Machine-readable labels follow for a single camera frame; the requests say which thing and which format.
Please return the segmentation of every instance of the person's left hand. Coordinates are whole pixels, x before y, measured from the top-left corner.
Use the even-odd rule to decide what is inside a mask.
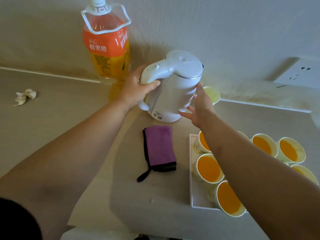
[[[140,83],[141,74],[145,68],[146,65],[139,66],[128,76],[117,98],[117,100],[124,102],[128,109],[132,109],[139,104],[148,92],[160,85],[159,80],[147,84]]]

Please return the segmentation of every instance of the metal rim of kettle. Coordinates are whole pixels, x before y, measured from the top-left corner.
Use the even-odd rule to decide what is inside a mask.
[[[179,75],[179,74],[177,74],[177,73],[175,73],[175,72],[174,72],[174,75],[176,75],[176,76],[178,76],[178,77],[181,77],[181,78],[184,78],[184,79],[196,79],[196,78],[198,78],[198,77],[199,77],[199,76],[194,76],[194,77],[185,77],[185,76],[181,76],[181,75]]]

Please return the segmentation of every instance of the electric kettle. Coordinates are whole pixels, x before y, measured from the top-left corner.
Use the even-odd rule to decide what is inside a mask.
[[[189,52],[170,51],[163,60],[147,66],[141,75],[141,83],[161,80],[161,84],[149,92],[139,104],[142,110],[156,120],[174,122],[185,112],[201,79],[203,66],[200,60]]]

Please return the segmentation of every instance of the person's right arm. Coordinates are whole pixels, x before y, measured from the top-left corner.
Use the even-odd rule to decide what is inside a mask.
[[[320,239],[320,188],[244,139],[215,113],[202,84],[193,113],[230,186],[270,239]]]

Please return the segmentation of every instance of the white tray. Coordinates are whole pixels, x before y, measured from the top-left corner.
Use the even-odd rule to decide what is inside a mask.
[[[216,210],[214,205],[207,199],[206,192],[210,189],[211,185],[198,181],[192,176],[191,166],[200,157],[200,155],[193,149],[193,142],[196,140],[198,135],[189,135],[189,186],[190,186],[190,205],[193,208]]]

